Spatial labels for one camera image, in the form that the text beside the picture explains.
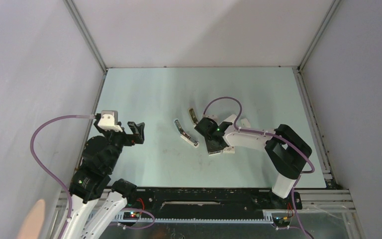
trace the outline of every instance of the light blue table surface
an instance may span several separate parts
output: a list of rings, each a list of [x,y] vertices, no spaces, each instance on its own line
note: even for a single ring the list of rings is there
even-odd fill
[[[304,174],[297,187],[325,188],[296,80],[292,68],[286,67],[109,69],[97,113],[118,111],[127,133],[128,121],[146,124],[144,144],[124,147],[110,185],[123,178],[151,187],[272,187],[278,172],[265,152],[239,147],[235,154],[207,154],[188,108],[193,107],[200,119],[205,106],[221,96],[242,103],[241,118],[247,118],[252,128],[276,128],[281,123],[292,127],[313,149],[310,160],[316,169]],[[238,111],[234,101],[221,100],[208,113],[222,121]],[[176,118],[200,142],[198,148],[180,138]],[[99,133],[92,127],[89,137],[95,135]]]

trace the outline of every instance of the red wire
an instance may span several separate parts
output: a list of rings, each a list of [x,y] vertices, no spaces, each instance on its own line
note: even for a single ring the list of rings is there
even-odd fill
[[[143,205],[143,210],[145,209],[145,206],[144,206],[144,202],[141,198],[137,198],[137,201],[141,203],[141,205]]]

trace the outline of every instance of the white plastic piece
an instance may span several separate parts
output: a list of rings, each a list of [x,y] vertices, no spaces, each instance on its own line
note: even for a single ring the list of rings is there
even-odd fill
[[[289,179],[279,174],[276,179],[276,183],[272,188],[272,192],[281,198],[286,198],[289,195],[295,181],[296,180],[294,179]]]
[[[223,153],[235,153],[235,147],[229,146],[223,149]]]
[[[64,234],[62,235],[62,239],[73,239],[80,238],[81,231],[84,228],[84,224],[86,224],[87,219],[89,218],[89,214],[92,212],[93,208],[97,204],[98,199],[94,199],[88,201],[86,204],[83,203],[83,199],[78,197],[77,195],[72,196],[72,212],[71,219],[67,220],[69,223],[65,228]],[[67,217],[68,213],[68,205],[65,209],[64,218]],[[65,220],[61,221],[56,230],[54,238],[58,238],[59,233],[62,229]]]
[[[245,128],[251,128],[251,124],[250,124],[250,122],[248,121],[247,118],[241,119],[241,124]]]
[[[123,198],[122,194],[118,192],[110,192],[105,203],[86,224],[80,238],[99,238],[107,226],[109,226],[115,215],[117,215],[126,205],[127,199]]]
[[[181,138],[185,140],[187,143],[191,144],[194,148],[198,148],[198,146],[200,145],[200,143],[198,142],[195,145],[191,140],[189,140],[187,137],[183,136],[182,134],[181,134]]]
[[[223,152],[223,150],[219,150],[217,152],[209,153],[208,156],[218,155],[218,154],[221,154],[222,152]]]
[[[226,118],[226,119],[224,120],[224,122],[231,122],[231,123],[233,123],[233,122],[235,121],[235,119],[236,119],[236,115],[232,114],[231,116],[229,116],[228,118]]]
[[[237,131],[233,126],[230,126],[225,131],[223,139],[229,146],[242,146],[246,148],[264,151],[264,147],[266,146],[267,140],[272,139],[272,137],[262,135],[259,133]]]
[[[123,132],[121,126],[117,125],[118,112],[102,111],[101,117],[97,125],[103,130],[113,130],[115,132]]]

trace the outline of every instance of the purple tube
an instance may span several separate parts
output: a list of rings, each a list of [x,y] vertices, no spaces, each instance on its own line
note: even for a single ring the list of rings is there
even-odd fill
[[[241,103],[239,102],[239,100],[233,98],[233,97],[229,97],[229,96],[224,96],[224,97],[219,97],[219,98],[216,98],[214,100],[212,100],[210,103],[208,103],[208,105],[205,107],[204,111],[203,111],[203,114],[205,115],[205,113],[207,112],[207,109],[208,107],[213,104],[214,102],[218,101],[218,100],[222,100],[222,99],[230,99],[230,100],[233,100],[235,101],[236,103],[238,103],[239,105],[239,113],[238,113],[238,116],[236,117],[235,121],[233,122],[233,126],[235,127],[236,130],[238,131],[242,131],[242,132],[249,132],[249,133],[259,133],[259,134],[262,134],[262,135],[268,135],[268,136],[271,136],[271,137],[275,137],[281,141],[283,141],[284,143],[286,143],[288,146],[290,146],[291,148],[293,148],[299,155],[301,155],[301,157],[308,163],[308,165],[310,165],[311,167],[311,170],[309,171],[302,171],[301,174],[305,174],[305,173],[313,173],[314,172],[314,165],[311,163],[311,161],[308,159],[307,156],[305,156],[305,154],[299,150],[294,144],[292,144],[291,142],[289,142],[287,139],[279,136],[279,135],[276,135],[274,133],[268,133],[268,132],[264,132],[264,131],[261,131],[261,130],[255,130],[255,129],[244,129],[244,128],[239,128],[237,125],[236,125],[236,122],[238,121],[239,117],[241,116],[242,114],[242,105]],[[296,184],[299,182],[299,179],[301,178],[301,175],[298,177],[298,179],[295,181],[295,183],[293,184],[293,187],[290,191],[290,194],[291,194],[291,197],[292,197],[292,204],[293,204],[293,209],[295,210],[295,215],[296,215],[296,218],[298,219],[298,222],[299,222],[299,226],[301,227],[300,229],[304,232],[304,234],[307,236],[307,237],[312,237],[312,235],[310,233],[308,233],[304,227],[302,226],[302,223],[301,223],[301,220],[299,218],[299,215],[298,215],[298,212],[296,211],[296,205],[295,205],[295,198],[294,198],[294,193],[295,193],[295,186]]]
[[[72,212],[72,198],[71,198],[71,195],[70,195],[70,192],[67,188],[67,186],[65,186],[65,184],[61,181],[61,179],[59,179],[55,174],[53,174],[41,161],[40,159],[37,157],[36,155],[36,152],[34,151],[34,140],[36,139],[36,136],[37,134],[45,127],[47,126],[48,124],[51,124],[55,121],[58,121],[58,120],[63,120],[63,119],[69,119],[69,118],[79,118],[79,119],[94,119],[95,116],[94,115],[87,115],[87,116],[79,116],[79,115],[69,115],[69,116],[61,116],[61,117],[57,117],[57,118],[54,118],[54,119],[51,119],[49,121],[47,121],[46,123],[42,124],[39,128],[36,129],[36,131],[34,132],[33,136],[31,137],[31,140],[30,140],[30,152],[31,152],[31,155],[33,155],[33,158],[34,160],[36,160],[36,162],[39,164],[39,166],[47,173],[49,174],[53,179],[55,179],[56,182],[59,183],[59,185],[61,185],[62,189],[65,191],[65,193],[67,194],[67,199],[68,199],[68,214],[67,214],[67,219],[70,219],[71,218],[71,212]],[[68,221],[65,220],[64,222],[64,225],[62,226],[62,229],[61,229],[61,232],[59,233],[59,236],[58,236],[58,239],[60,239],[62,237],[62,235],[64,234],[65,232],[65,229],[67,228],[67,225],[68,225]]]
[[[272,225],[272,227],[274,227],[274,228],[278,228],[274,223],[273,224],[271,224]],[[293,226],[290,226],[289,228],[288,227],[285,227],[285,228],[278,228],[278,230],[288,230],[288,229],[301,229],[301,228],[299,228],[299,227],[293,227]],[[305,232],[306,232],[306,234],[308,234],[310,237],[311,237],[311,239],[314,239],[314,237],[313,237],[313,235],[311,235],[311,233],[309,233],[308,231],[306,231],[306,230],[304,230]]]

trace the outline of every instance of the gray wall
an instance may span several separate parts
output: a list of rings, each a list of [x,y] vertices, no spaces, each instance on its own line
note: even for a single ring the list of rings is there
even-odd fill
[[[90,114],[101,78],[63,1],[0,0],[0,239],[15,238],[41,198],[48,228],[61,188],[32,158],[30,137],[54,117]],[[37,138],[38,156],[66,184],[87,123],[68,119]]]
[[[344,0],[303,76],[335,174],[382,238],[382,1]]]

